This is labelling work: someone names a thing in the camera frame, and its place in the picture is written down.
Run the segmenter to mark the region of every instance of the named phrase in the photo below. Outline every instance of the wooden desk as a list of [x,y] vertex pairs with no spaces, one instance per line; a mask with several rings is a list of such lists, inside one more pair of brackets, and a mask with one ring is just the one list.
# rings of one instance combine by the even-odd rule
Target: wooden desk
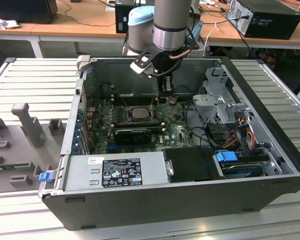
[[[44,57],[40,48],[40,41],[75,42],[76,49],[79,48],[78,42],[123,42],[125,34],[116,33],[115,13],[106,12],[107,6],[98,0],[84,0],[80,3],[72,3],[70,0],[56,0],[56,2],[58,12],[52,24],[21,23],[20,28],[0,29],[0,39],[29,41],[37,58]],[[218,9],[213,6],[210,6],[210,8],[218,11]],[[77,22],[82,24],[78,24],[70,17],[67,17],[66,11],[68,16],[73,17]],[[201,15],[201,19],[204,23],[214,23],[225,20],[225,18],[217,12],[204,12]],[[88,26],[83,24],[106,26]],[[218,27],[220,31],[215,30],[209,37],[207,43],[209,46],[246,47],[231,23],[220,23]],[[213,28],[213,24],[203,24],[200,35],[204,40]],[[251,48],[300,49],[300,23],[290,40],[264,38],[245,38],[245,40]]]
[[[51,24],[37,24],[31,31],[32,35],[92,38],[124,38],[126,36],[116,33],[115,13],[106,11],[107,6],[98,0],[84,0],[81,3],[73,3],[70,0],[56,0],[56,2],[58,12],[53,22]],[[78,24],[67,17],[67,10],[69,10],[68,16],[82,24]]]

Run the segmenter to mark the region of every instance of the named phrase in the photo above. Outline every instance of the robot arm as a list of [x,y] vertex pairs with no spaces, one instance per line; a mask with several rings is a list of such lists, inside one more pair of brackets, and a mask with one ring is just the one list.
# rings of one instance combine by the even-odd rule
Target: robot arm
[[[159,92],[173,90],[172,72],[193,48],[193,42],[187,38],[192,4],[192,0],[155,0],[154,13],[148,13],[150,17],[154,14],[153,22],[129,25],[129,48],[139,53],[130,67],[137,74],[156,77]],[[130,16],[138,14],[139,10],[135,8]]]

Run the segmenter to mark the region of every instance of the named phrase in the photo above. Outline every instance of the power supply label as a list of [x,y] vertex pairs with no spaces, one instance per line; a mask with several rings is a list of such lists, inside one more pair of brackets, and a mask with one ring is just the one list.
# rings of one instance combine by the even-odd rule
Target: power supply label
[[104,160],[102,186],[104,188],[142,185],[140,158]]

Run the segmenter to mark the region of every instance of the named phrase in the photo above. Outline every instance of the yellow wire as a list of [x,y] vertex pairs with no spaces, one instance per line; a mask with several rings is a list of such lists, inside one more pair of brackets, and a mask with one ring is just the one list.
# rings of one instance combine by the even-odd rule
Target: yellow wire
[[253,135],[252,135],[252,133],[249,132],[249,131],[247,131],[246,133],[250,135],[250,138],[251,138],[251,146],[252,146],[252,147],[255,147],[254,144],[253,144]]
[[232,140],[231,142],[229,142],[227,145],[223,145],[222,147],[224,149],[230,147],[232,144],[236,143],[238,141],[238,138],[236,137],[234,140]]

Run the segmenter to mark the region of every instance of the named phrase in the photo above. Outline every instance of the black computer tower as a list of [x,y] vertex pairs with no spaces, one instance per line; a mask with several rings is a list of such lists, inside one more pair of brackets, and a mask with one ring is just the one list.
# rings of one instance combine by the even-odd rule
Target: black computer tower
[[56,0],[0,0],[0,19],[50,24],[57,14]]
[[276,0],[232,0],[226,18],[246,38],[288,40],[300,13]]

